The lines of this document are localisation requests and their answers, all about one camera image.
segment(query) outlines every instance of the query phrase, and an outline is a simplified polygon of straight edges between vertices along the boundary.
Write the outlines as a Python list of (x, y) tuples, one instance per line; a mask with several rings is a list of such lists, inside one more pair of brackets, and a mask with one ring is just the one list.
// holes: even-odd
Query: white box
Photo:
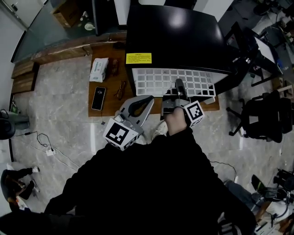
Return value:
[(135, 142), (139, 137), (138, 134), (136, 131), (111, 118), (103, 133), (103, 137), (109, 144), (124, 151)]
[(198, 124), (205, 116), (199, 101), (187, 104), (184, 108), (191, 121), (190, 127)]
[(90, 73), (90, 82), (103, 82), (105, 79), (106, 69), (108, 65), (108, 58), (96, 58), (93, 62)]

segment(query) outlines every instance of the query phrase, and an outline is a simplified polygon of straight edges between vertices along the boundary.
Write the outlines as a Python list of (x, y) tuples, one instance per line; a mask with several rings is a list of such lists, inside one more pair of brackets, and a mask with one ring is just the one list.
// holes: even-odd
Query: hand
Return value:
[(175, 108), (174, 112), (164, 117), (169, 135), (179, 133), (187, 128), (184, 111), (181, 108)]

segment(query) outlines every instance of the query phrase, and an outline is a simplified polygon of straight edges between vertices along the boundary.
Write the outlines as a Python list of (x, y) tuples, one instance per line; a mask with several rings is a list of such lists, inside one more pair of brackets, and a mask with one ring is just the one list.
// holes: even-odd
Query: chair leg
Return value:
[(231, 108), (226, 108), (226, 110), (241, 119), (241, 114), (237, 113), (236, 111), (232, 110)]
[(234, 136), (241, 129), (241, 127), (242, 127), (242, 122), (238, 125), (237, 129), (234, 132), (230, 131), (229, 135)]

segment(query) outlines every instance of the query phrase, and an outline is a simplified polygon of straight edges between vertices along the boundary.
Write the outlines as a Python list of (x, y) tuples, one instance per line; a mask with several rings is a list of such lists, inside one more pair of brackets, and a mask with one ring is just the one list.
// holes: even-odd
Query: power strip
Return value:
[(50, 147), (47, 147), (47, 149), (46, 149), (47, 156), (56, 155), (56, 150), (54, 148), (52, 148), (52, 149)]

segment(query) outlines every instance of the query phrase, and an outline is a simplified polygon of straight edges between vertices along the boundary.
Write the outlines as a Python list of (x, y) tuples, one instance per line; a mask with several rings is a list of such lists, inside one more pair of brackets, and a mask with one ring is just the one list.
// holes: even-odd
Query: eyeglasses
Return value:
[(126, 81), (121, 81), (120, 82), (120, 87), (118, 89), (118, 91), (114, 94), (114, 96), (116, 96), (118, 98), (118, 100), (120, 101), (123, 96), (124, 96), (124, 89), (126, 86), (127, 82)]

